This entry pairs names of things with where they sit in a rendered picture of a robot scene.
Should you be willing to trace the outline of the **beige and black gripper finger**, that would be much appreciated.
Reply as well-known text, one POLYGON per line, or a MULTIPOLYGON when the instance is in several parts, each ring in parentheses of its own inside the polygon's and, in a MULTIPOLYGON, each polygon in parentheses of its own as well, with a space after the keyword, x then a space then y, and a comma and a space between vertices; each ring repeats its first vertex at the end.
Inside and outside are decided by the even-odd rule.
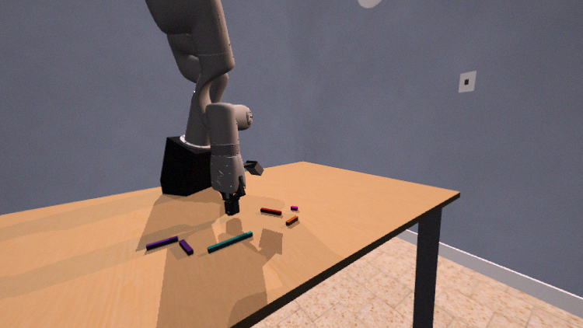
POLYGON ((229 201, 229 194, 223 193, 220 191, 219 191, 219 193, 222 195, 222 200, 224 201, 224 204, 225 204, 225 213, 227 214, 227 212, 229 211, 229 202, 230 202, 229 201))
POLYGON ((233 194, 229 194, 229 215, 233 216, 239 213, 239 199, 245 196, 246 192, 243 187, 241 177, 239 176, 239 187, 238 190, 233 194))

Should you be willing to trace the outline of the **turquoise rod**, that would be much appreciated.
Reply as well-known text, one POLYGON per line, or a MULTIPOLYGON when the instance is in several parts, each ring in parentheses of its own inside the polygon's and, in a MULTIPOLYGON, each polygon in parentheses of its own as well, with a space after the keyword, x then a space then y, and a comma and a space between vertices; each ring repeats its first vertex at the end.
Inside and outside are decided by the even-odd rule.
POLYGON ((214 245, 208 247, 208 253, 213 253, 214 251, 225 248, 227 246, 231 246, 232 244, 238 243, 238 242, 243 241, 244 239, 248 239, 252 236, 253 236, 253 233, 251 231, 249 231, 249 232, 243 233, 242 235, 239 235, 239 236, 233 237, 231 239, 227 239, 223 242, 214 244, 214 245))

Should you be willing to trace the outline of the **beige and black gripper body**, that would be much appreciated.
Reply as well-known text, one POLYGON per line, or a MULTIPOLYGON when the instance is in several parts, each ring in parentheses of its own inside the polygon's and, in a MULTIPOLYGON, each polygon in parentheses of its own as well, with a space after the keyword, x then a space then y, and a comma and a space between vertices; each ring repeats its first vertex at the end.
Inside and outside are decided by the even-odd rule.
POLYGON ((240 153, 235 155, 212 155, 210 169, 211 186, 214 190, 234 194, 239 187, 239 176, 244 190, 246 189, 246 176, 240 153))

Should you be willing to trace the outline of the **orange rod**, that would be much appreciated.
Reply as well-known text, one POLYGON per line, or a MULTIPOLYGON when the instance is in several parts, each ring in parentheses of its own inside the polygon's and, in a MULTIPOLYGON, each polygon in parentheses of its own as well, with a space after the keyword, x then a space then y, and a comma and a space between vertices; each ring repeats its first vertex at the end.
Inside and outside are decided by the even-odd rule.
POLYGON ((289 220, 287 220, 285 223, 287 226, 290 226, 291 224, 293 224, 296 221, 298 221, 298 217, 294 216, 293 218, 290 218, 289 220))

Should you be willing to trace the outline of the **red rectangular bar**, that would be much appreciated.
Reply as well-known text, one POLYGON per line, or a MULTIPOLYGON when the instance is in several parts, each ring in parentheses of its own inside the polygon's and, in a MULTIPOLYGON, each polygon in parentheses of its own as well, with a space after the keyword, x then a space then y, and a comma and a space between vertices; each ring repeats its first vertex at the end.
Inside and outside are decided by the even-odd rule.
POLYGON ((282 215, 281 211, 267 209, 267 208, 261 208, 260 212, 268 213, 268 214, 272 214, 272 215, 280 215, 280 216, 282 215))

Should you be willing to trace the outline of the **purple rod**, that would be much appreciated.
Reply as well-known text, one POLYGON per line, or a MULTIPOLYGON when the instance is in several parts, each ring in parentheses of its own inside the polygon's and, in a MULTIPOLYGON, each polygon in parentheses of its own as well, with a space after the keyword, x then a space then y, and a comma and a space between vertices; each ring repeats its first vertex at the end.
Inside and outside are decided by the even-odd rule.
POLYGON ((189 244, 184 239, 180 240, 179 244, 188 256, 194 254, 194 250, 189 246, 189 244))
POLYGON ((146 245, 146 249, 147 250, 151 250, 151 249, 155 249, 161 246, 165 246, 165 245, 169 245, 171 243, 176 243, 179 242, 178 241, 178 236, 174 236, 168 239, 164 239, 164 240, 160 240, 158 242, 154 242, 154 243, 149 243, 146 245))

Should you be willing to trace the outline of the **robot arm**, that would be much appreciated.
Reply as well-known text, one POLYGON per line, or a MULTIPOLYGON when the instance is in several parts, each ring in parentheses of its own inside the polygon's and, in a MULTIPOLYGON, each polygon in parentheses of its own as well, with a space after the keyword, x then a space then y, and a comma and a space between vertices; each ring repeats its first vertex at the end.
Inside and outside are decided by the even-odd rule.
POLYGON ((229 80, 227 72, 235 66, 221 1, 145 2, 166 33, 181 74, 196 83, 180 142, 189 148, 211 149, 214 156, 239 154, 238 131, 248 129, 253 117, 244 105, 220 103, 229 80))

